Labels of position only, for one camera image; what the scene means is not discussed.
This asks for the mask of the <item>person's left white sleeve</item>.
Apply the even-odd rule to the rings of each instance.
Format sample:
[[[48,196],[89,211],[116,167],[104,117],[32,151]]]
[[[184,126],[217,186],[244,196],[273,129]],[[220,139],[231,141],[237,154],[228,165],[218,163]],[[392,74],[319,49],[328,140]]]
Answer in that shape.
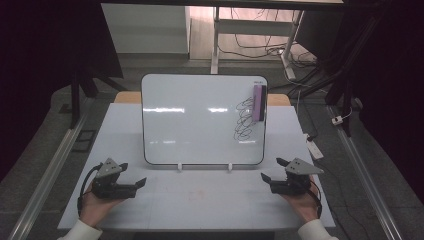
[[[98,240],[103,231],[78,220],[69,232],[57,240]]]

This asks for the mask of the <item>aluminium rail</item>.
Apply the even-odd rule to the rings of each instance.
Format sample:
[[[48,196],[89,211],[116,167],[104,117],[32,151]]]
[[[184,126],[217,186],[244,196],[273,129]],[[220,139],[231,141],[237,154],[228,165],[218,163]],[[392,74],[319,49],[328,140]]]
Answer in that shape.
[[[373,210],[373,216],[379,224],[379,229],[384,233],[386,240],[405,240],[401,230],[396,223],[389,206],[374,182],[371,172],[367,169],[364,158],[352,137],[339,126],[336,127],[337,134],[347,153],[353,169],[360,181],[361,187],[367,196],[369,205]]]
[[[69,153],[71,152],[73,144],[88,118],[89,111],[91,110],[94,102],[94,98],[86,98],[83,101],[80,118],[76,121],[75,126],[73,128],[69,128],[64,135],[46,171],[44,172],[7,240],[26,240],[28,237],[66,159],[69,156]]]

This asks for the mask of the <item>person's left hand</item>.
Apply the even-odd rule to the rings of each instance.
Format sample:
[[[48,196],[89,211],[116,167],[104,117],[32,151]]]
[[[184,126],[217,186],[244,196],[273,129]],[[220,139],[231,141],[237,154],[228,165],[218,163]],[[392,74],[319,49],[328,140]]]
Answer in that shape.
[[[92,193],[92,185],[89,185],[83,194],[82,209],[79,219],[86,225],[95,228],[108,213],[123,199],[99,199]]]

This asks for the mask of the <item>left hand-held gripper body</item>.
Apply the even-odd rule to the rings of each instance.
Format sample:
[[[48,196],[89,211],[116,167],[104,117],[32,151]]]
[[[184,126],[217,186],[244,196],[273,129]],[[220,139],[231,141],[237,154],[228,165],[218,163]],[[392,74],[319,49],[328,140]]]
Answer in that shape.
[[[108,158],[100,167],[92,182],[92,193],[99,199],[128,199],[134,198],[136,192],[134,184],[118,184],[117,180],[122,173],[112,158]]]

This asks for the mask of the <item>wooden table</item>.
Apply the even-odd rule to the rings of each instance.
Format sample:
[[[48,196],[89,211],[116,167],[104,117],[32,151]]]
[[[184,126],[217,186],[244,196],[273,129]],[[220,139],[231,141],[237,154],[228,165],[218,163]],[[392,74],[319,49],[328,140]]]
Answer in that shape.
[[[137,91],[122,91],[119,92],[114,100],[115,103],[141,103],[141,93]],[[268,104],[270,106],[290,106],[290,100],[285,94],[269,94]]]

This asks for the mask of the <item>purple whiteboard eraser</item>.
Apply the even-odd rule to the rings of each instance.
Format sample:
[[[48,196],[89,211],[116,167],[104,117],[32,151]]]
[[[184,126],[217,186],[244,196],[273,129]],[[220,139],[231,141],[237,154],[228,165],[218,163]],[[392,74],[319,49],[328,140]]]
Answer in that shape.
[[[261,122],[265,118],[266,86],[255,85],[253,88],[252,120]]]

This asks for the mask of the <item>white desk frame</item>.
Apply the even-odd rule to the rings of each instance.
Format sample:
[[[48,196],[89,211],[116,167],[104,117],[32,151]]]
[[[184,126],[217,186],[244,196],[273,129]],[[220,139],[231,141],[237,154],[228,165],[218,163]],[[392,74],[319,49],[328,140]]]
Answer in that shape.
[[[294,10],[291,22],[262,21],[262,20],[236,20],[224,19],[220,17],[220,8],[215,7],[213,13],[213,50],[211,57],[211,73],[218,73],[219,63],[219,35],[220,34],[241,34],[241,35],[263,35],[287,37],[284,49],[279,53],[283,69],[287,79],[296,79],[295,73],[290,66],[289,55],[291,47],[295,41],[295,36],[300,25],[303,11]]]

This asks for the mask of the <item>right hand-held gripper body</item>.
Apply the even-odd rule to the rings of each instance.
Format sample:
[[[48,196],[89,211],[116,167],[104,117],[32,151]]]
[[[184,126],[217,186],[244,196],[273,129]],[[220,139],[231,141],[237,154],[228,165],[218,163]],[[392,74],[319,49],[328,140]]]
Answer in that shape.
[[[286,179],[283,181],[272,180],[271,192],[288,196],[305,194],[311,187],[310,176],[323,174],[324,171],[302,159],[295,158],[289,161],[285,168]]]

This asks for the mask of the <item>white power strip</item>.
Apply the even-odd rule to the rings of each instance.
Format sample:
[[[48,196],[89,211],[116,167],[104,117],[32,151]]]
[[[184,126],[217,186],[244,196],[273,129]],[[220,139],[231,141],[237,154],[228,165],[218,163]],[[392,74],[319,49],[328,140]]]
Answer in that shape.
[[[322,159],[324,155],[313,141],[313,138],[309,134],[304,134],[307,148],[314,160]]]

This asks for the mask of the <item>person's right hand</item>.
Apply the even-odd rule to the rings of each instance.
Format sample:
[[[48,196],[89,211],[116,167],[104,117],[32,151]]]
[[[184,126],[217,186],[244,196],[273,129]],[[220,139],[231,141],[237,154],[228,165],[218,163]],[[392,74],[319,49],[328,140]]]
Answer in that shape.
[[[304,223],[308,223],[319,218],[317,204],[318,189],[312,176],[310,176],[310,184],[310,189],[303,195],[283,195],[283,198],[289,203]]]

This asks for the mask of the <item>black metal stand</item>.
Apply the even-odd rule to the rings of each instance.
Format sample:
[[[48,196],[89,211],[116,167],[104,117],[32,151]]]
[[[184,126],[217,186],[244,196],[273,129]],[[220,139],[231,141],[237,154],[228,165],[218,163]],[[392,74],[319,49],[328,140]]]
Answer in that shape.
[[[350,131],[351,100],[353,97],[354,67],[364,63],[365,48],[374,35],[383,12],[324,13],[307,11],[301,21],[296,38],[317,58],[317,69],[324,70],[322,80],[300,92],[300,98],[330,86],[324,100],[336,105],[343,99],[342,129],[348,137]]]
[[[81,67],[78,68],[71,78],[71,109],[72,114],[70,129],[77,126],[78,121],[82,118],[80,106],[80,90],[83,90],[87,98],[96,98],[99,90],[95,84],[95,79],[117,90],[118,92],[127,91],[127,88],[118,84],[111,77],[102,73],[94,67]]]

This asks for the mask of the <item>white whiteboard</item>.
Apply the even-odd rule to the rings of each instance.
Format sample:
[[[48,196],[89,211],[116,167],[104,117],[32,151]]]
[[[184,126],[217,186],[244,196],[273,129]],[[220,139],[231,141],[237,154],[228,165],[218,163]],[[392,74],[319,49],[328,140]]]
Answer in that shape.
[[[257,165],[265,118],[252,120],[262,76],[148,74],[141,80],[144,156],[154,165]]]

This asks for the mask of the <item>white cabinet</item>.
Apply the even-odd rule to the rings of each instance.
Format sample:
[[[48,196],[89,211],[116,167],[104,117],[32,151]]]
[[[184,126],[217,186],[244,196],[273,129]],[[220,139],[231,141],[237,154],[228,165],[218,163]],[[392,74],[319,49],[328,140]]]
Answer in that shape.
[[[101,6],[118,53],[189,53],[188,7],[109,3]]]

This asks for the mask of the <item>black floor frame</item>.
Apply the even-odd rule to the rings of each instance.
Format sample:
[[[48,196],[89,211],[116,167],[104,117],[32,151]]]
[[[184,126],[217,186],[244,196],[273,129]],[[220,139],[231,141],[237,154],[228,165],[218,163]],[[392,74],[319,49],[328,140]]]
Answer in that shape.
[[[95,142],[96,136],[96,130],[81,130],[73,144],[72,152],[89,153]]]

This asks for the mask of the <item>dark curtain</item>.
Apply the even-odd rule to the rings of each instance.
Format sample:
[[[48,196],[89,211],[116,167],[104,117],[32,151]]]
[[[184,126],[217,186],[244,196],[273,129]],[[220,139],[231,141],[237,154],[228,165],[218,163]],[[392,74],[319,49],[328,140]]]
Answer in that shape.
[[[0,181],[76,74],[123,76],[101,0],[0,0]]]
[[[353,73],[360,120],[424,203],[424,0],[391,0]]]

